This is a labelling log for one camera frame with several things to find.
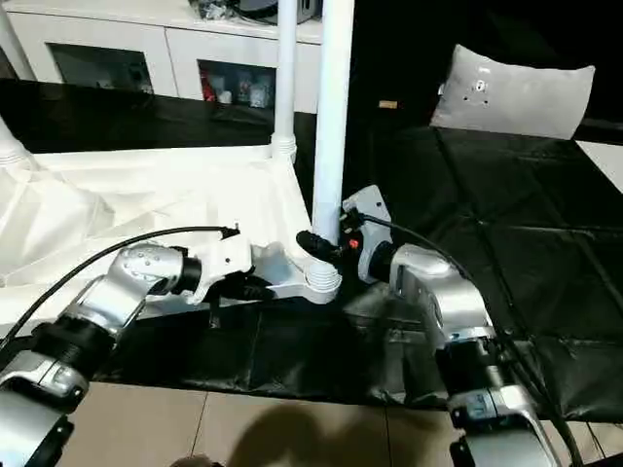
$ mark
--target black cable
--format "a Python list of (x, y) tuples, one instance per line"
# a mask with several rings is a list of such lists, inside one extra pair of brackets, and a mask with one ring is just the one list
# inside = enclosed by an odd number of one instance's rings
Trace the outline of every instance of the black cable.
[[(391, 229), (394, 229), (395, 231), (410, 235), (411, 237), (415, 238), (418, 242), (423, 243), (424, 245), (426, 245), (427, 247), (431, 248), (434, 251), (437, 251), (439, 254), (445, 257), (445, 259), (449, 263), (451, 263), (465, 279), (470, 280), (471, 282), (475, 283), (473, 277), (467, 271), (467, 269), (465, 269), (457, 260), (455, 260), (452, 257), (452, 255), (446, 252), (443, 248), (437, 245), (434, 241), (429, 240), (425, 236), (417, 232), (414, 232), (411, 229), (407, 229), (406, 227), (402, 227), (398, 224), (394, 224), (392, 222), (379, 219), (378, 217), (374, 217), (369, 214), (358, 213), (358, 217), (361, 221), (373, 222), (375, 224), (386, 226)], [(531, 368), (528, 361), (526, 360), (526, 357), (524, 357), (524, 355), (521, 353), (521, 351), (517, 347), (517, 344), (510, 337), (506, 335), (503, 329), (500, 329), (495, 323), (493, 323), (493, 326), (495, 329), (495, 333), (499, 337), (502, 345), (506, 349), (511, 351), (511, 353), (513, 354), (512, 356), (513, 356), (514, 361), (518, 362), (521, 366), (521, 370), (519, 370), (517, 367), (514, 368), (515, 374), (519, 378), (520, 382), (528, 389), (531, 396), (536, 400), (539, 406), (543, 410), (546, 411), (546, 414), (552, 421), (552, 424), (554, 425), (556, 430), (559, 432), (559, 434), (563, 438), (563, 441), (565, 442), (565, 445), (567, 446), (569, 455), (571, 457), (572, 464), (574, 466), (584, 465), (582, 461), (582, 455), (577, 446), (577, 442), (573, 438), (573, 434), (571, 433), (571, 430), (568, 428), (567, 422), (563, 418), (562, 414), (556, 409), (557, 406), (552, 400), (551, 396), (549, 395), (549, 392), (547, 391), (546, 387), (541, 383), (540, 379), (538, 378), (538, 376), (536, 375), (536, 373), (534, 372), (534, 370)]]
[(389, 227), (390, 229), (394, 229), (395, 231), (399, 231), (402, 232), (404, 234), (410, 235), (413, 238), (415, 238), (417, 241), (419, 241), (420, 243), (423, 243), (424, 245), (426, 245), (427, 247), (429, 247), (432, 250), (437, 251), (438, 253), (441, 254), (441, 256), (443, 256), (446, 260), (448, 260), (448, 262), (450, 264), (452, 264), (452, 266), (454, 266), (458, 272), (460, 272), (460, 275), (462, 275), (463, 277), (465, 277), (466, 279), (470, 280), (470, 281), (474, 281), (471, 274), (469, 273), (469, 271), (467, 269), (465, 269), (457, 260), (455, 260), (452, 255), (450, 253), (448, 253), (447, 251), (445, 251), (443, 248), (441, 248), (439, 245), (437, 245), (434, 241), (429, 240), (428, 238), (426, 238), (425, 236), (412, 231), (411, 229), (407, 229), (406, 227), (402, 227), (399, 226), (398, 224), (394, 224), (393, 222), (389, 222), (389, 221), (385, 221), (383, 219), (379, 219), (378, 217), (374, 217), (371, 216), (369, 214), (363, 214), (360, 213), (359, 214), (359, 218), (363, 221), (370, 221), (374, 224), (379, 224), (381, 226), (386, 226)]
[(182, 234), (185, 232), (220, 232), (223, 234), (223, 237), (233, 236), (235, 234), (239, 234), (238, 229), (230, 229), (228, 227), (213, 227), (213, 226), (192, 226), (192, 227), (176, 227), (173, 229), (164, 229), (162, 231), (154, 231), (149, 233), (144, 233), (142, 235), (134, 236), (132, 238), (128, 238), (127, 240), (120, 241), (108, 248), (100, 251), (99, 253), (94, 254), (83, 263), (78, 265), (76, 268), (72, 269), (66, 275), (64, 275), (58, 282), (56, 282), (50, 289), (48, 289), (41, 297), (39, 297), (34, 304), (30, 306), (30, 308), (19, 318), (16, 324), (13, 325), (11, 330), (7, 333), (5, 338), (0, 342), (0, 355), (7, 347), (9, 342), (11, 342), (17, 335), (18, 332), (23, 328), (23, 326), (28, 322), (28, 320), (32, 317), (32, 315), (39, 309), (39, 307), (53, 294), (55, 294), (63, 285), (65, 285), (69, 280), (71, 280), (74, 276), (76, 276), (80, 271), (85, 268), (88, 268), (97, 260), (103, 258), (110, 253), (113, 253), (117, 250), (120, 250), (126, 246), (132, 245), (137, 241), (147, 240), (149, 238), (154, 238), (156, 236), (163, 235), (171, 235), (171, 234)]

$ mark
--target cabinet door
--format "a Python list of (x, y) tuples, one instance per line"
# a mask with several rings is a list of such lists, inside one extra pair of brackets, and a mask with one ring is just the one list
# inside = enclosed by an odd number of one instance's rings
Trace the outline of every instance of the cabinet door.
[[(276, 40), (166, 30), (180, 97), (273, 109)], [(295, 110), (316, 113), (320, 46), (297, 45)]]
[(9, 13), (38, 81), (177, 96), (165, 29)]

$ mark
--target table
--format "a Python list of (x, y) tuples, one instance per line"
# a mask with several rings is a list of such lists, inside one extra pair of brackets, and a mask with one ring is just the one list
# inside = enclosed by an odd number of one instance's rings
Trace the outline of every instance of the table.
[[(33, 152), (266, 144), (272, 131), (270, 121), (239, 109), (57, 85), (0, 82), (0, 112)], [(309, 202), (313, 116), (299, 114), (296, 124), (296, 170)], [(599, 147), (582, 147), (606, 171), (608, 158), (617, 162), (616, 148), (597, 155)], [(567, 418), (623, 420), (616, 377), (623, 198), (580, 146), (354, 121), (345, 195), (370, 183), (381, 187), (395, 222), (470, 270), (492, 318)], [(136, 323), (97, 378), (352, 404), (444, 404), (418, 315), (383, 285), (366, 288), (348, 274), (331, 305), (290, 299)]]

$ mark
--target white shelf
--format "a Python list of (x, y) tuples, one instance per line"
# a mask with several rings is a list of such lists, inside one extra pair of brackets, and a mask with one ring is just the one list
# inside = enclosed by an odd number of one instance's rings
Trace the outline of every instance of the white shelf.
[[(4, 3), (3, 7), (11, 14), (104, 19), (277, 39), (276, 26), (257, 24), (242, 18), (203, 20), (187, 0), (10, 0)], [(320, 44), (321, 37), (321, 21), (312, 19), (299, 24), (298, 42)]]

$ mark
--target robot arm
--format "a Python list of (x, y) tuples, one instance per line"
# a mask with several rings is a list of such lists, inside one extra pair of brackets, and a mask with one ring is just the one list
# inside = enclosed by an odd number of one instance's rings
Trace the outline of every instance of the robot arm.
[(151, 243), (121, 250), (56, 322), (35, 329), (32, 349), (0, 372), (0, 465), (56, 465), (73, 431), (67, 415), (148, 295), (188, 291), (196, 304), (215, 282), (250, 269), (250, 246), (241, 235), (214, 243), (201, 260)]
[(455, 465), (560, 466), (529, 394), (501, 358), (476, 286), (436, 251), (386, 245), (377, 261), (383, 255), (391, 255), (391, 291), (422, 310), (450, 417), (465, 431), (450, 449)]
[[(382, 281), (421, 312), (427, 340), (448, 391), (454, 426), (465, 432), (450, 452), (457, 466), (560, 466), (525, 388), (504, 362), (477, 287), (446, 257), (413, 244), (396, 246), (376, 186), (343, 203), (344, 246), (312, 233), (297, 240), (316, 258), (342, 268), (357, 261), (364, 282)], [(372, 214), (372, 223), (359, 213)]]

